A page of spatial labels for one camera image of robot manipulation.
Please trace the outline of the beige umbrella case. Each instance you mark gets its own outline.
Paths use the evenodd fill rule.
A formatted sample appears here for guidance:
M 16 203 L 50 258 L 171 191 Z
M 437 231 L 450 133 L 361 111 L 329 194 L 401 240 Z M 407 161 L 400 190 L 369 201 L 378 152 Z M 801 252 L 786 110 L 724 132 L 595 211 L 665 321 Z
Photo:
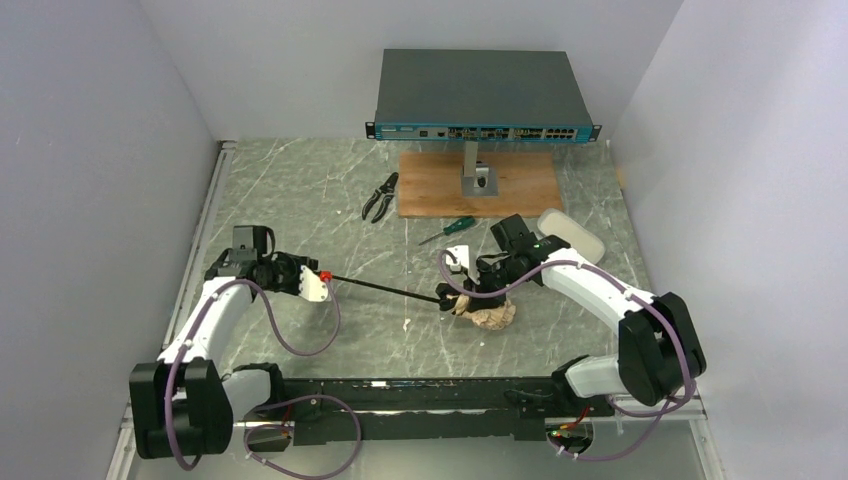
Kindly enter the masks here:
M 536 225 L 542 234 L 555 235 L 567 241 L 593 264 L 597 264 L 606 253 L 606 246 L 599 237 L 561 210 L 545 210 L 537 219 Z

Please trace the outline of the beige folding umbrella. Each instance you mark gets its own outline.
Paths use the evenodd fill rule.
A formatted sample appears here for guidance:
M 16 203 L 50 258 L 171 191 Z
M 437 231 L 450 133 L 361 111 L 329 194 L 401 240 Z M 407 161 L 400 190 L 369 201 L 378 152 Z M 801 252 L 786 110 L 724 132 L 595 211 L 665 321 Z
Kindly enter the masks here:
M 338 280 L 341 282 L 351 283 L 361 287 L 400 295 L 403 297 L 422 300 L 429 303 L 438 304 L 437 295 L 435 297 L 426 296 L 423 294 L 408 292 L 394 287 L 376 284 L 373 282 L 352 279 L 343 276 L 337 276 L 329 271 L 320 271 L 320 277 L 324 281 Z M 517 307 L 505 296 L 496 298 L 476 298 L 469 295 L 464 295 L 464 312 L 450 313 L 456 317 L 461 317 L 469 320 L 473 325 L 484 330 L 498 331 L 510 326 L 516 316 Z

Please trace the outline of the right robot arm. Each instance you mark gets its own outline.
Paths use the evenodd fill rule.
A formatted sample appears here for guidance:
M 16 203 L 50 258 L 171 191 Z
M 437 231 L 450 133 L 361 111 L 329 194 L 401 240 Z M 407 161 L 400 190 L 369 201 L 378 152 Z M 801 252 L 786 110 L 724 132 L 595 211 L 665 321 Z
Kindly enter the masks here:
M 511 314 L 507 292 L 531 281 L 575 301 L 617 340 L 612 354 L 584 355 L 556 369 L 558 398 L 581 405 L 628 395 L 645 406 L 667 400 L 674 410 L 694 395 L 707 363 L 680 296 L 650 293 L 597 266 L 603 243 L 560 210 L 545 210 L 534 230 L 514 214 L 490 232 L 500 249 L 492 263 L 473 258 L 464 245 L 438 253 L 442 309 L 482 311 L 503 322 Z

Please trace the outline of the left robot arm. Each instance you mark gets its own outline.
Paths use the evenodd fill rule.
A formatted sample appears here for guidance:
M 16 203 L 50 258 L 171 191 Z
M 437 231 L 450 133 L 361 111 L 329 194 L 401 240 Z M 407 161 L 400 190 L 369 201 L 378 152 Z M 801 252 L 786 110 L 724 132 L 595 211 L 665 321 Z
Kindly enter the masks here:
M 248 364 L 223 378 L 217 364 L 235 324 L 271 293 L 323 301 L 319 262 L 275 248 L 271 228 L 236 226 L 232 244 L 203 274 L 201 298 L 174 341 L 129 377 L 133 429 L 143 459 L 224 452 L 233 424 L 282 401 L 283 377 L 271 363 Z

